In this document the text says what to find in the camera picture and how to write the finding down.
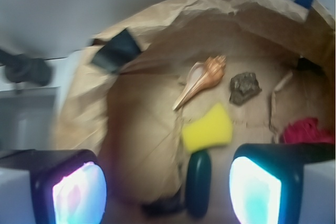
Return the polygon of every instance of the red fabric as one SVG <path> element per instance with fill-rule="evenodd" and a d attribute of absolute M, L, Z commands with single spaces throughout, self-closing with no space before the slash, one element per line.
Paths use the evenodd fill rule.
<path fill-rule="evenodd" d="M 317 128 L 317 118 L 306 118 L 289 124 L 282 138 L 286 144 L 295 143 L 335 143 L 335 134 L 328 130 Z"/>

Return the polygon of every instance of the brown paper bag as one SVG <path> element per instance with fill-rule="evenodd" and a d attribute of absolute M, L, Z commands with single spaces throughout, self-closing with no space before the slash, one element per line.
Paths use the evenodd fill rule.
<path fill-rule="evenodd" d="M 289 0 L 168 0 L 96 38 L 108 40 L 126 27 L 144 50 L 142 55 L 123 68 L 112 86 L 114 79 L 88 63 L 100 47 L 85 49 L 86 60 L 78 67 L 55 130 L 57 148 L 85 146 L 97 151 L 103 142 L 99 159 L 112 195 L 135 201 L 172 196 L 183 184 L 188 160 L 178 148 L 181 126 L 199 119 L 219 101 L 232 118 L 234 136 L 230 145 L 209 150 L 211 199 L 202 222 L 233 223 L 236 219 L 229 200 L 228 171 L 240 144 L 271 143 L 288 123 L 305 116 L 316 116 L 322 126 L 334 130 L 334 19 L 317 1 L 308 11 Z M 181 110 L 171 111 L 183 88 L 179 83 L 185 82 L 191 66 L 216 55 L 227 57 L 222 82 L 196 95 Z M 295 71 L 300 57 L 320 65 L 325 76 Z M 246 71 L 256 73 L 263 91 L 237 107 L 228 102 L 228 84 L 234 75 Z M 84 76 L 89 75 L 95 79 L 85 83 Z M 105 114 L 104 99 L 110 86 Z M 96 124 L 89 128 L 91 120 Z M 162 120 L 169 127 L 160 127 Z M 153 132 L 148 130 L 152 125 Z M 163 140 L 168 140 L 164 152 Z M 138 211 L 128 215 L 134 210 L 129 205 L 119 205 L 120 214 L 109 206 L 115 205 L 107 208 L 114 215 L 107 214 L 106 222 L 147 221 Z M 167 221 L 189 220 L 183 213 Z"/>

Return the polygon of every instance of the light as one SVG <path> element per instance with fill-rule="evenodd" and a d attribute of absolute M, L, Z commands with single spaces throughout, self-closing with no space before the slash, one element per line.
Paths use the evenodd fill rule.
<path fill-rule="evenodd" d="M 281 181 L 246 157 L 230 169 L 231 202 L 240 223 L 278 223 Z"/>
<path fill-rule="evenodd" d="M 52 190 L 56 224 L 100 223 L 107 188 L 104 173 L 98 165 L 85 163 Z"/>

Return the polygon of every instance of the yellow sponge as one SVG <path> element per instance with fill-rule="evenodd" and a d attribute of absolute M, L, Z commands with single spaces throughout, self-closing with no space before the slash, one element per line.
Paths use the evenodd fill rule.
<path fill-rule="evenodd" d="M 233 126 L 224 107 L 217 103 L 197 121 L 182 128 L 184 146 L 190 153 L 231 142 Z"/>

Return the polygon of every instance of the conch shell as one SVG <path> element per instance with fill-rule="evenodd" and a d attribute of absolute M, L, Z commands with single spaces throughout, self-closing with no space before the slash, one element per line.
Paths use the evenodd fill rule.
<path fill-rule="evenodd" d="M 173 110 L 180 108 L 191 97 L 203 89 L 208 89 L 220 83 L 224 76 L 225 56 L 209 57 L 205 62 L 197 62 L 190 70 L 187 84 L 173 105 Z"/>

